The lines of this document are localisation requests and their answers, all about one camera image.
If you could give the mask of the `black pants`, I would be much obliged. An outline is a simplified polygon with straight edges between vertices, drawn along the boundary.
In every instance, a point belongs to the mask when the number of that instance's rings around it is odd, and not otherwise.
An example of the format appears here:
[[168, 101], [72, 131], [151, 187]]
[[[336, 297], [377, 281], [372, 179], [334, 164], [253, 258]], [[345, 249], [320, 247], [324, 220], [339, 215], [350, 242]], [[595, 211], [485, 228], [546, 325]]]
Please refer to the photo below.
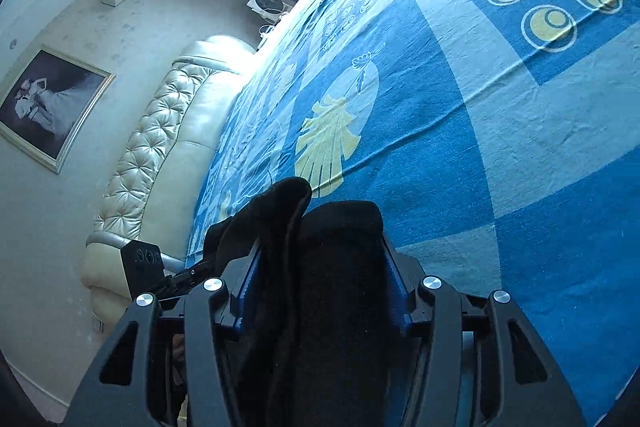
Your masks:
[[309, 183], [284, 179], [211, 225], [215, 274], [258, 245], [257, 324], [231, 348], [245, 426], [381, 426], [390, 320], [378, 206], [308, 207]]

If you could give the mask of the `white tufted headboard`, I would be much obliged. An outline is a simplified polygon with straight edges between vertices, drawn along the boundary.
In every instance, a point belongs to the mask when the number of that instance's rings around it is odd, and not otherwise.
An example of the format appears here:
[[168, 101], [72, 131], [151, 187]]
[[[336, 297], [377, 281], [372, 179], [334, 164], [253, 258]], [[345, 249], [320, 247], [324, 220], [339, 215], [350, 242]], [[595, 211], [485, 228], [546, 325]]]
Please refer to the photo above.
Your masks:
[[254, 54], [254, 46], [231, 36], [188, 44], [132, 130], [107, 182], [80, 273], [93, 320], [106, 329], [131, 301], [122, 246], [133, 239], [154, 244], [167, 271], [183, 269], [201, 184]]

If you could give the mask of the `framed wedding photo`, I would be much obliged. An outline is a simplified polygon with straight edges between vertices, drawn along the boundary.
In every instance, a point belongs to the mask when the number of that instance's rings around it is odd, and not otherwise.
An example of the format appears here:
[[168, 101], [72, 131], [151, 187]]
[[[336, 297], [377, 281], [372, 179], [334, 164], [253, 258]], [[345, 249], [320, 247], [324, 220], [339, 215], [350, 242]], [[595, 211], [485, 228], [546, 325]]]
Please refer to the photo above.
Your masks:
[[1, 97], [1, 136], [59, 173], [79, 130], [115, 75], [40, 46]]

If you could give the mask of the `blue patterned bed sheet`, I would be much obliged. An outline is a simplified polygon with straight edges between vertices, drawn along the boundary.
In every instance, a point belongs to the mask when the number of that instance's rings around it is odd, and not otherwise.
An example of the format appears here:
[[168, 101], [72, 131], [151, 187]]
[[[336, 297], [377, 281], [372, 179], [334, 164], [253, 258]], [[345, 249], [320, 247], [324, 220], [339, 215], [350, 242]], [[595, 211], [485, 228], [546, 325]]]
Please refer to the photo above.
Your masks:
[[299, 0], [224, 125], [186, 247], [288, 176], [504, 287], [602, 421], [639, 365], [639, 0]]

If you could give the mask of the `white fan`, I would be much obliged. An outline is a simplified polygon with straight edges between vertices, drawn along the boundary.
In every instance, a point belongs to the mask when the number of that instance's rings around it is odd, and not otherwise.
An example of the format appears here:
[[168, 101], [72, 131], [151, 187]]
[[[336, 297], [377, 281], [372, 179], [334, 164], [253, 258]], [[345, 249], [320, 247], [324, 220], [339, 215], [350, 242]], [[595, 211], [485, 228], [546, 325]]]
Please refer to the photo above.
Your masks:
[[271, 25], [277, 25], [292, 10], [283, 0], [248, 0], [246, 6]]

